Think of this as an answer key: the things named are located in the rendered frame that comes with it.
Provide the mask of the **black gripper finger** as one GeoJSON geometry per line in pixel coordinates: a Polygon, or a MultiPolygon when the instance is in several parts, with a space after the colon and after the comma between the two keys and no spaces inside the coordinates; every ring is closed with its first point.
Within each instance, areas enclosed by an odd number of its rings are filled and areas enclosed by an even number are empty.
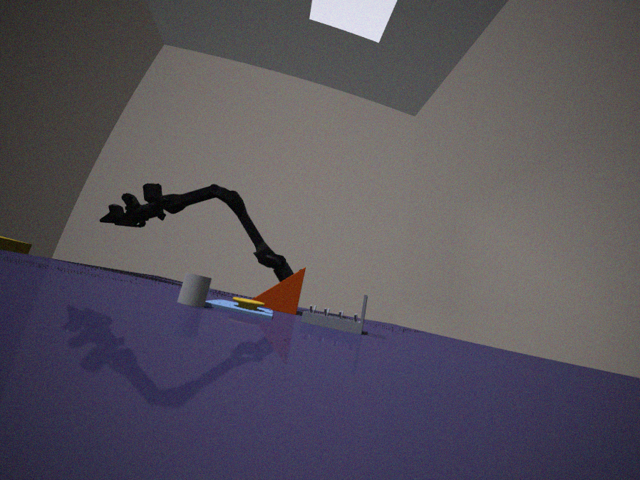
{"type": "Polygon", "coordinates": [[[111,221],[110,213],[107,213],[102,219],[100,219],[100,222],[111,223],[111,224],[119,224],[119,223],[115,223],[115,222],[111,221]]]}
{"type": "Polygon", "coordinates": [[[130,226],[130,227],[136,227],[136,228],[137,228],[137,224],[132,223],[132,222],[129,222],[129,221],[127,221],[127,220],[125,220],[125,221],[124,221],[124,222],[122,222],[122,223],[115,224],[115,225],[119,225],[119,226],[130,226]]]}

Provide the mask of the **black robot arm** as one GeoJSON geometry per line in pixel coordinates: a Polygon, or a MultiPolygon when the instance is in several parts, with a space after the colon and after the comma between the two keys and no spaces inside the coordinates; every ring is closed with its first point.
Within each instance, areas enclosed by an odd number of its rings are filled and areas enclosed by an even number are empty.
{"type": "MultiPolygon", "coordinates": [[[[267,268],[273,268],[279,282],[282,282],[288,277],[294,275],[289,264],[286,262],[286,259],[283,256],[275,254],[265,243],[256,226],[249,218],[242,198],[236,191],[229,191],[224,187],[212,184],[208,187],[184,194],[162,195],[161,185],[154,183],[144,184],[143,191],[144,200],[148,202],[148,204],[143,205],[144,215],[146,218],[153,218],[157,216],[162,221],[166,216],[166,214],[163,213],[164,210],[171,214],[175,214],[182,211],[188,205],[203,202],[215,197],[218,198],[230,207],[246,229],[247,234],[257,250],[253,254],[257,257],[258,263],[266,266],[267,268]]],[[[122,195],[122,200],[126,204],[125,210],[132,209],[139,204],[137,198],[128,193],[122,195]]]]}

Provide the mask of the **yellow plate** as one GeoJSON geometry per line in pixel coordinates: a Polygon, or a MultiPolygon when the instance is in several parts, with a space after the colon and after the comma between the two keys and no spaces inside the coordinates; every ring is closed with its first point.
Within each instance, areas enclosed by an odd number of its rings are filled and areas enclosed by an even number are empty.
{"type": "Polygon", "coordinates": [[[234,297],[233,301],[237,302],[239,307],[248,308],[248,309],[254,310],[254,311],[257,310],[257,307],[264,306],[263,302],[253,301],[253,300],[249,300],[249,299],[246,299],[246,298],[234,297]]]}

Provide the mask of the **grey dish rack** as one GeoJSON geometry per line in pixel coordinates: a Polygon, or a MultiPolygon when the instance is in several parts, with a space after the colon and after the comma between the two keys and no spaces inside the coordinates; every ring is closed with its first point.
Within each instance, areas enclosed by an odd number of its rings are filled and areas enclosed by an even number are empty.
{"type": "Polygon", "coordinates": [[[363,308],[361,313],[361,322],[357,321],[358,314],[354,314],[354,320],[342,318],[343,311],[339,312],[339,317],[329,315],[330,308],[324,309],[324,314],[315,313],[316,306],[314,306],[312,312],[312,306],[310,306],[309,312],[303,312],[301,316],[301,322],[312,325],[317,325],[325,328],[333,328],[337,330],[346,331],[349,333],[361,334],[366,313],[367,295],[363,298],[363,308]],[[327,310],[327,313],[326,313],[327,310]]]}

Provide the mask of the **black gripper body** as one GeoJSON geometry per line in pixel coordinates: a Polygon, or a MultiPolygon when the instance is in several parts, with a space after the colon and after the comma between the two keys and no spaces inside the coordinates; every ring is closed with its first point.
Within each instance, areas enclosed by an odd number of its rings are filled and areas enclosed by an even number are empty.
{"type": "Polygon", "coordinates": [[[138,224],[137,227],[144,227],[146,225],[146,221],[149,218],[146,218],[143,211],[143,205],[137,204],[136,207],[132,209],[128,209],[125,213],[123,211],[123,207],[118,204],[111,204],[108,206],[110,211],[111,221],[115,223],[122,223],[125,220],[138,224]]]}

